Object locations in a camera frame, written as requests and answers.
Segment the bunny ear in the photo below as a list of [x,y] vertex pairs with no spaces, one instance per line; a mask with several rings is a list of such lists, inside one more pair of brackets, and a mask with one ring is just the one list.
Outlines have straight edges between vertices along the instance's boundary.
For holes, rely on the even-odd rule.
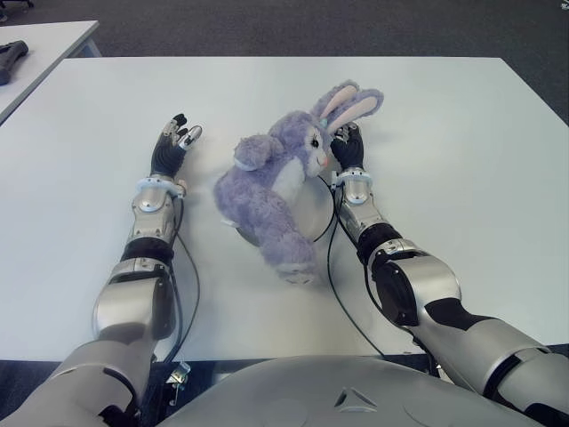
[[355,82],[347,80],[341,85],[337,85],[329,93],[320,98],[310,112],[313,116],[324,118],[343,102],[351,99],[358,90],[359,86]]
[[344,102],[328,117],[328,133],[360,117],[370,116],[383,103],[383,93],[376,89],[358,92],[348,102]]

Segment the stuffed bunny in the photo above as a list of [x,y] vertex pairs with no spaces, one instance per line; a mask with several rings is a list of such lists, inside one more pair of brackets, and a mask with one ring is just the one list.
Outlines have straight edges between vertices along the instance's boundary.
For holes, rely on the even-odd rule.
[[316,271],[312,242],[294,223],[290,206],[308,177],[328,164],[332,134],[339,127],[377,111],[383,94],[360,91],[347,81],[334,87],[306,113],[294,111],[265,135],[243,138],[233,166],[215,184],[221,213],[255,236],[265,261],[291,283],[308,283]]

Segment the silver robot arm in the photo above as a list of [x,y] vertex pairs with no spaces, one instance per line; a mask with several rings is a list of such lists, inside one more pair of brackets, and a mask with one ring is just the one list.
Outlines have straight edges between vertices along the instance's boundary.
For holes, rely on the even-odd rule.
[[382,314],[411,332],[457,385],[541,423],[569,423],[569,359],[502,320],[468,313],[453,271],[403,238],[375,207],[357,126],[335,136],[340,221],[371,275]]
[[201,127],[168,122],[152,155],[150,175],[132,201],[134,224],[93,312],[95,341],[75,351],[0,427],[136,425],[159,340],[176,323],[171,281],[176,235],[174,200],[185,184],[174,177]]

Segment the wire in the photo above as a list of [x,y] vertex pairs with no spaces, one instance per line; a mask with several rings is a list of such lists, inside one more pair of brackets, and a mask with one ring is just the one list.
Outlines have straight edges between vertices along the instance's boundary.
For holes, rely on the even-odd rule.
[[176,302],[176,310],[178,311],[178,336],[176,337],[176,341],[174,342],[174,345],[172,346],[172,348],[168,352],[168,355],[164,358],[164,362],[166,362],[166,363],[170,363],[174,360],[174,358],[176,357],[176,355],[180,351],[182,344],[186,341],[186,338],[188,337],[188,334],[189,334],[189,330],[191,329],[192,325],[194,324],[194,320],[196,318],[196,313],[197,313],[197,307],[199,305],[199,300],[200,300],[200,296],[201,296],[201,284],[200,284],[200,280],[199,280],[199,274],[197,273],[196,263],[194,262],[194,259],[192,258],[191,254],[189,253],[188,247],[186,246],[186,244],[184,243],[184,241],[180,237],[180,233],[179,233],[180,227],[181,227],[181,222],[182,222],[182,219],[184,217],[184,201],[183,201],[183,199],[180,199],[180,214],[178,216],[179,216],[179,220],[175,224],[174,235],[173,235],[171,247],[173,247],[174,240],[177,238],[180,241],[180,243],[184,249],[184,252],[186,253],[186,256],[188,257],[189,261],[191,262],[192,268],[194,269],[194,272],[196,274],[197,295],[196,295],[196,304],[194,306],[194,312],[192,313],[192,317],[189,321],[188,327],[186,328],[186,332],[182,333],[183,326],[184,326],[184,317],[183,317],[183,309],[181,306],[180,290],[178,288],[178,283],[176,281],[176,275],[174,274],[174,268],[173,268],[172,262],[170,262],[170,265],[169,265],[170,278],[172,280],[172,288],[173,288],[173,292],[174,292],[174,300]]
[[[331,191],[331,193],[333,194],[334,212],[336,213],[335,192]],[[328,254],[326,255],[326,268],[328,271],[328,280],[330,281],[330,287],[332,288],[332,292],[333,292],[334,296],[336,297],[338,304],[341,306],[341,309],[344,311],[344,314],[349,319],[349,321],[354,326],[354,328],[357,329],[357,331],[364,337],[364,339],[373,347],[373,349],[375,351],[377,351],[383,358],[385,358],[385,354],[383,353],[383,351],[381,351],[379,348],[377,348],[377,346],[372,342],[372,340],[370,340],[370,338],[365,334],[365,332],[362,330],[362,328],[359,327],[359,325],[356,323],[354,318],[352,318],[352,316],[349,314],[348,310],[346,309],[346,306],[341,301],[340,296],[338,295],[338,292],[336,291],[336,287],[334,286],[334,282],[332,280],[332,272],[330,271],[330,252],[332,251],[332,243],[334,241],[334,236],[336,234],[336,230],[338,229],[338,222],[340,222],[340,218],[337,215],[335,215],[335,216],[336,216],[336,223],[334,223],[332,235],[330,236],[330,243],[328,244]]]
[[191,262],[192,267],[194,269],[194,272],[196,273],[196,303],[194,304],[194,312],[192,313],[192,317],[189,320],[189,324],[188,324],[188,327],[186,328],[186,332],[184,333],[184,335],[181,338],[180,344],[178,345],[178,348],[176,349],[176,353],[174,353],[174,357],[176,356],[178,351],[180,351],[182,344],[186,341],[186,338],[188,338],[189,330],[194,325],[194,320],[196,320],[197,308],[199,307],[199,301],[200,301],[201,293],[202,293],[202,286],[200,283],[199,274],[197,272],[196,263],[194,262],[194,259],[192,258],[192,255],[190,254],[188,247],[186,246],[186,243],[180,237],[180,235],[178,235],[178,240],[180,241],[181,246],[184,248],[184,252],[186,253],[186,256],[188,257],[189,261]]
[[318,240],[320,240],[320,238],[322,238],[322,236],[324,234],[326,234],[326,231],[328,231],[330,229],[330,226],[332,225],[332,221],[334,221],[334,213],[336,211],[336,209],[335,209],[336,208],[336,205],[335,205],[336,201],[334,200],[333,193],[330,191],[330,187],[328,187],[327,182],[320,175],[318,175],[318,178],[320,178],[320,181],[324,183],[324,185],[328,189],[328,192],[330,193],[330,197],[332,198],[333,209],[332,209],[332,215],[330,215],[330,221],[328,222],[328,225],[326,225],[325,230],[320,234],[320,236],[318,236],[317,238],[315,238],[313,240],[314,243],[316,243]]

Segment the bunny paw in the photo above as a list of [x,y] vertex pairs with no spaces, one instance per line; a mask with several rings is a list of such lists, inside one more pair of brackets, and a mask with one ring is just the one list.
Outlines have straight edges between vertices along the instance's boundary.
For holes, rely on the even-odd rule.
[[308,263],[283,263],[276,266],[278,275],[289,283],[295,285],[308,285],[314,281],[315,275],[311,272]]

